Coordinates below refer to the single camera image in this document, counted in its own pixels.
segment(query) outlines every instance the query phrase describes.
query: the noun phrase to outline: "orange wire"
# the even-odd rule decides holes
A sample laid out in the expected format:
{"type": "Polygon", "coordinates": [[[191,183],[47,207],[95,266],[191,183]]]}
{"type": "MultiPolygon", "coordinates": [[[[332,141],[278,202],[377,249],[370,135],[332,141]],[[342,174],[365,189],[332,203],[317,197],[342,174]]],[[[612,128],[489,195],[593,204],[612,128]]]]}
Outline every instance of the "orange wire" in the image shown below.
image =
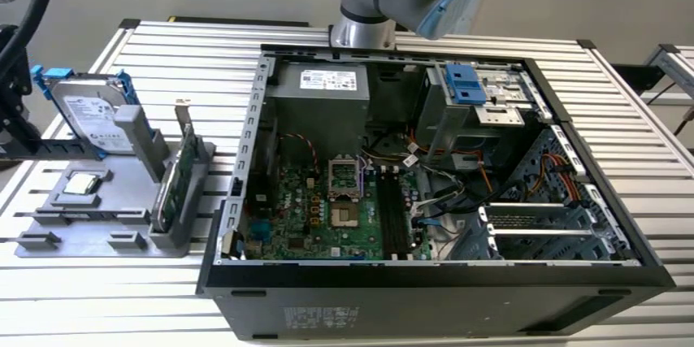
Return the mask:
{"type": "MultiPolygon", "coordinates": [[[[413,142],[420,150],[429,152],[430,149],[425,146],[420,146],[417,142],[417,138],[414,138],[414,129],[410,128],[410,142],[413,142]]],[[[492,187],[492,182],[489,181],[488,172],[485,171],[485,160],[484,160],[484,154],[481,150],[453,150],[454,154],[474,154],[477,156],[477,164],[480,166],[480,171],[482,173],[482,178],[485,178],[485,184],[488,185],[488,190],[490,193],[494,192],[494,188],[492,187]]],[[[444,150],[436,150],[436,154],[442,154],[444,150]]]]}
{"type": "Polygon", "coordinates": [[[542,158],[541,158],[541,173],[538,174],[538,179],[536,180],[536,184],[533,184],[533,187],[530,188],[529,196],[533,195],[533,193],[541,187],[544,176],[545,176],[545,156],[542,156],[542,158]]]}
{"type": "MultiPolygon", "coordinates": [[[[564,164],[569,165],[569,161],[566,160],[566,158],[561,155],[561,154],[553,154],[553,156],[562,161],[564,164]]],[[[576,199],[582,199],[582,195],[581,193],[578,192],[578,188],[576,187],[576,184],[574,184],[574,181],[569,178],[569,175],[568,174],[562,174],[566,178],[566,180],[569,181],[570,183],[570,187],[573,188],[574,190],[574,195],[576,195],[576,199]]]]}
{"type": "MultiPolygon", "coordinates": [[[[553,160],[554,166],[561,165],[560,159],[556,157],[554,154],[545,154],[544,156],[548,156],[553,160]]],[[[566,189],[569,190],[572,201],[574,201],[576,199],[578,199],[578,190],[570,185],[570,181],[566,179],[565,174],[562,172],[558,172],[558,175],[560,179],[562,180],[564,186],[566,186],[566,189]]]]}

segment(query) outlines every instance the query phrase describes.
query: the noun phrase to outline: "ram slot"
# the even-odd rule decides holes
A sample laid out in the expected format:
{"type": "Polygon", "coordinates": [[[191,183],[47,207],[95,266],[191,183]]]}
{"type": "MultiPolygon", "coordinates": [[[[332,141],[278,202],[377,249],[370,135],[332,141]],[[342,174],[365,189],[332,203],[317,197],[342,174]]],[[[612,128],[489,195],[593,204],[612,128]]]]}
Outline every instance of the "ram slot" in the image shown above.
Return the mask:
{"type": "Polygon", "coordinates": [[[405,206],[398,174],[381,172],[377,178],[381,231],[386,260],[406,259],[409,254],[409,230],[405,222],[405,206]]]}

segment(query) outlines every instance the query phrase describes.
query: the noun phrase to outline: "power supply label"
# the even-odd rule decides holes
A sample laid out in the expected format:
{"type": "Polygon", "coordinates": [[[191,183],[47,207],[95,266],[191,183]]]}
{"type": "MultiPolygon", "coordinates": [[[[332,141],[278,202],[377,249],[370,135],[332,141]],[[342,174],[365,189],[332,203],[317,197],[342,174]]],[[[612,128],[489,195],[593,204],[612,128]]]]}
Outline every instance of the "power supply label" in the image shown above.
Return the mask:
{"type": "Polygon", "coordinates": [[[114,107],[101,98],[66,96],[73,124],[90,142],[107,152],[133,152],[126,132],[114,123],[114,107]]]}
{"type": "Polygon", "coordinates": [[[302,72],[300,88],[357,91],[357,72],[317,71],[308,69],[302,72]]]}
{"type": "Polygon", "coordinates": [[[360,306],[289,306],[285,308],[286,327],[290,329],[353,328],[360,306]]]}

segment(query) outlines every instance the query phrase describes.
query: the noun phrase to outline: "aluminum extrusion table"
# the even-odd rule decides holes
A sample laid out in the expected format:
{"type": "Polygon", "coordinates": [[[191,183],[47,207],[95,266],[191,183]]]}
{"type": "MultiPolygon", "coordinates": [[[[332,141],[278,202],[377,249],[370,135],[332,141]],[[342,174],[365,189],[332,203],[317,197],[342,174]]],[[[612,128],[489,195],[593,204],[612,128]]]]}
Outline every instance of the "aluminum extrusion table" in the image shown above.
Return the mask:
{"type": "MultiPolygon", "coordinates": [[[[326,46],[328,31],[167,22],[122,26],[90,71],[125,69],[133,75],[151,124],[171,139],[181,137],[175,100],[189,99],[195,130],[217,144],[191,254],[181,259],[18,258],[15,243],[2,243],[0,336],[30,336],[0,340],[3,345],[245,344],[214,302],[194,295],[211,213],[229,189],[260,46],[326,46]]],[[[401,50],[537,60],[679,288],[569,338],[384,343],[640,347],[663,338],[663,347],[694,345],[694,162],[600,52],[576,41],[473,36],[428,41],[412,33],[400,33],[397,44],[401,50]]],[[[45,136],[67,134],[57,119],[45,136]]],[[[27,216],[43,205],[66,166],[67,162],[21,165],[0,193],[0,236],[18,236],[27,229],[27,216]]]]}

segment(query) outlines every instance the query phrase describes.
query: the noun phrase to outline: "gray drive holder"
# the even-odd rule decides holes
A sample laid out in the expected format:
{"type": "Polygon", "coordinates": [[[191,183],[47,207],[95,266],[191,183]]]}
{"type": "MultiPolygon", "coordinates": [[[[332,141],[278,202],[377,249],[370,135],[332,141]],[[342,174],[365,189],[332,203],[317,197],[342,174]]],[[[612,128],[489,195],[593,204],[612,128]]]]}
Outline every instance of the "gray drive holder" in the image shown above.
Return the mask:
{"type": "Polygon", "coordinates": [[[123,105],[113,120],[126,132],[135,155],[111,154],[101,162],[70,163],[33,215],[33,226],[17,240],[19,257],[175,258],[187,254],[215,146],[198,136],[187,144],[195,148],[195,158],[185,167],[191,175],[181,213],[166,232],[157,232],[155,202],[182,146],[174,145],[171,152],[161,131],[150,136],[141,106],[123,105]]]}

